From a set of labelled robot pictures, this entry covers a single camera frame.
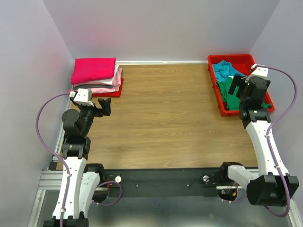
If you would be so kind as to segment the green t-shirt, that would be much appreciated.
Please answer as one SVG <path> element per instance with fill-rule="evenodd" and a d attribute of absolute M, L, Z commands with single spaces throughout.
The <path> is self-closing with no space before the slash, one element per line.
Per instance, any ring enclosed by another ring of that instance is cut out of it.
<path fill-rule="evenodd" d="M 249 105 L 257 105 L 257 108 L 264 108 L 268 109 L 271 107 L 271 103 L 268 101 L 261 102 L 262 99 L 265 98 L 267 88 L 270 85 L 270 81 L 266 79 L 262 79 L 259 77 L 251 77 L 249 82 L 253 82 L 255 84 L 251 99 L 246 99 L 241 101 L 239 96 L 229 95 L 228 91 L 230 85 L 232 83 L 232 79 L 228 78 L 226 82 L 216 82 L 221 94 L 221 98 L 228 110 L 238 110 L 241 105 L 249 106 Z"/>

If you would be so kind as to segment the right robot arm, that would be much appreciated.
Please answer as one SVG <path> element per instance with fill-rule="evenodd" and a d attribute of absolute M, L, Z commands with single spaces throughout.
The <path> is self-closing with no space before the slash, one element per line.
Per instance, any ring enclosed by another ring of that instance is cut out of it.
<path fill-rule="evenodd" d="M 246 191 L 252 205 L 286 207 L 299 187 L 296 176 L 291 176 L 284 166 L 270 128 L 271 119 L 262 106 L 270 81 L 253 76 L 233 77 L 229 94 L 240 99 L 239 118 L 249 134 L 258 162 L 258 173 L 254 174 L 242 164 L 224 162 L 218 173 L 223 185 L 237 183 Z"/>

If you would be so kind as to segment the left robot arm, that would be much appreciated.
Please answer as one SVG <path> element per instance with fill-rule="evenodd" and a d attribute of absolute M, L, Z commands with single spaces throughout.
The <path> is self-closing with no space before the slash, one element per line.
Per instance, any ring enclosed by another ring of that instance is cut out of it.
<path fill-rule="evenodd" d="M 45 227 L 87 227 L 88 210 L 96 187 L 105 182 L 102 164 L 88 164 L 91 140 L 87 136 L 94 118 L 110 116 L 111 99 L 98 99 L 95 104 L 78 105 L 62 114 L 64 141 L 62 145 L 62 183 L 57 204 Z"/>

